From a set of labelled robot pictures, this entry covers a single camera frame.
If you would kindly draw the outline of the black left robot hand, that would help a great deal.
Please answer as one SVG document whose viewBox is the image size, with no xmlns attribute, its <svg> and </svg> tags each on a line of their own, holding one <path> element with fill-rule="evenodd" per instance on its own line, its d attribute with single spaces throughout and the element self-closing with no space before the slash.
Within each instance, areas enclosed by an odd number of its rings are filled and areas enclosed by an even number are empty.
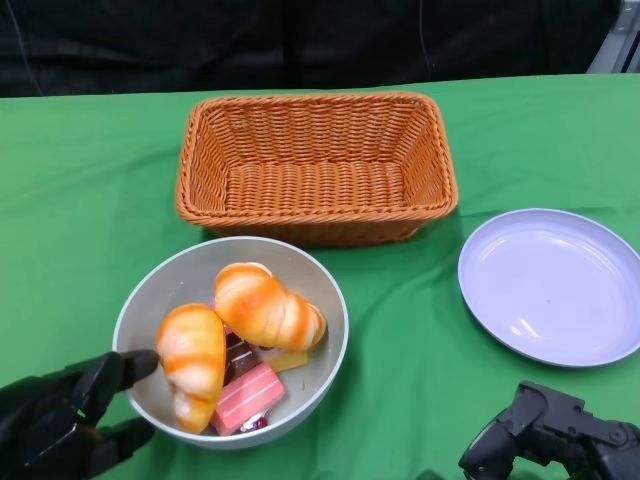
<svg viewBox="0 0 640 480">
<path fill-rule="evenodd" d="M 155 433 L 142 418 L 100 428 L 114 396 L 156 371 L 153 350 L 108 352 L 1 389 L 3 479 L 92 479 Z"/>
</svg>

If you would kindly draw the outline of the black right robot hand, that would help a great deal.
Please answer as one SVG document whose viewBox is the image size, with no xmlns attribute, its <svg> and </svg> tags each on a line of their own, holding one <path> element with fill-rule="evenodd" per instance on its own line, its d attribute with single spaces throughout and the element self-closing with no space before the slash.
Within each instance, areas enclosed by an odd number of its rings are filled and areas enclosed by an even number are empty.
<svg viewBox="0 0 640 480">
<path fill-rule="evenodd" d="M 468 479 L 506 479 L 514 460 L 561 464 L 570 479 L 637 479 L 639 428 L 602 420 L 577 397 L 522 381 L 459 460 Z"/>
</svg>

